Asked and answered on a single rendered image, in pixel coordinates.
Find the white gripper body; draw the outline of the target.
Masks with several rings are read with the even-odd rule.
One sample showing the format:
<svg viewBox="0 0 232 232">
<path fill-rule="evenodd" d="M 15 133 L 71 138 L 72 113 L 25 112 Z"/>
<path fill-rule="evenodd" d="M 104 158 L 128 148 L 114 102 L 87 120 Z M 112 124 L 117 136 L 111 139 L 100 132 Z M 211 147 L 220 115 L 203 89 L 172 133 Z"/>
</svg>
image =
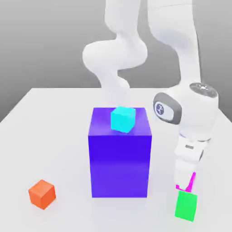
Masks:
<svg viewBox="0 0 232 232">
<path fill-rule="evenodd" d="M 181 189 L 186 189 L 193 172 L 196 172 L 197 163 L 176 159 L 174 169 L 174 183 Z"/>
</svg>

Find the small magenta cube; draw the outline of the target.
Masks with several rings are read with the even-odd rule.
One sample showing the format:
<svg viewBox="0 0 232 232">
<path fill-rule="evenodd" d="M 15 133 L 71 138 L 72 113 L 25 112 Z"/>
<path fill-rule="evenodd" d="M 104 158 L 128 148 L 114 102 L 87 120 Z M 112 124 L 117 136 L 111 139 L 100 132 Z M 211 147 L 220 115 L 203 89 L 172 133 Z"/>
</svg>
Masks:
<svg viewBox="0 0 232 232">
<path fill-rule="evenodd" d="M 194 181 L 195 181 L 195 177 L 196 177 L 196 172 L 193 172 L 192 177 L 190 179 L 190 182 L 189 182 L 187 188 L 186 189 L 181 189 L 179 187 L 179 185 L 176 185 L 176 189 L 184 191 L 184 192 L 188 192 L 188 193 L 192 192 L 192 188 L 193 188 L 193 184 L 194 184 Z"/>
</svg>

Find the small green cube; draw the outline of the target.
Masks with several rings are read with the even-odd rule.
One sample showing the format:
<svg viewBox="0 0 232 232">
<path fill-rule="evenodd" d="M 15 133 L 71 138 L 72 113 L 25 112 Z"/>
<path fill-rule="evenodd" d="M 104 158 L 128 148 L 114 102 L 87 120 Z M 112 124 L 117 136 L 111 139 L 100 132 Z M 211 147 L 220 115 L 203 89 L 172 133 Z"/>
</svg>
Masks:
<svg viewBox="0 0 232 232">
<path fill-rule="evenodd" d="M 197 199 L 198 196 L 196 194 L 180 190 L 176 203 L 175 217 L 193 222 L 197 208 Z"/>
</svg>

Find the small cyan cube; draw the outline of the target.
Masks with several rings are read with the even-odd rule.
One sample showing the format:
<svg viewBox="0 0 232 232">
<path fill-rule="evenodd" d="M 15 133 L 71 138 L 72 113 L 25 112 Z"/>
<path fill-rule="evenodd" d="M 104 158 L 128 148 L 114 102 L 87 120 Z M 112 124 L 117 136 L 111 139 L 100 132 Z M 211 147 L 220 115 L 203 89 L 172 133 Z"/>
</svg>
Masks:
<svg viewBox="0 0 232 232">
<path fill-rule="evenodd" d="M 119 106 L 111 112 L 111 129 L 129 133 L 135 125 L 136 109 Z"/>
</svg>

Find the small orange cube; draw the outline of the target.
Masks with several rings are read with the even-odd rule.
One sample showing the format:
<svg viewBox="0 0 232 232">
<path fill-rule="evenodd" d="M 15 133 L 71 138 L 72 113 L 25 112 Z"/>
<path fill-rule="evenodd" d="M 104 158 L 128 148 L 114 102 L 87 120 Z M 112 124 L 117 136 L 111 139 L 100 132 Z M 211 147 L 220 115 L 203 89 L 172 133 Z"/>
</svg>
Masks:
<svg viewBox="0 0 232 232">
<path fill-rule="evenodd" d="M 45 180 L 38 181 L 28 192 L 31 203 L 42 210 L 47 208 L 56 199 L 54 185 Z"/>
</svg>

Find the large blue box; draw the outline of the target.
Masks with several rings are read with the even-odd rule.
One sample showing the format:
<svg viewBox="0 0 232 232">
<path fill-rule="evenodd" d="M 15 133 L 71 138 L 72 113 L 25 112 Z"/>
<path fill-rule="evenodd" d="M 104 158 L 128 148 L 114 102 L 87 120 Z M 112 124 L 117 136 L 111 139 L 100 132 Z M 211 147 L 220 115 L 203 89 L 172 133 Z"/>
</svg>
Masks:
<svg viewBox="0 0 232 232">
<path fill-rule="evenodd" d="M 145 198 L 152 133 L 144 108 L 137 108 L 129 133 L 111 129 L 113 108 L 95 107 L 88 133 L 94 198 Z"/>
</svg>

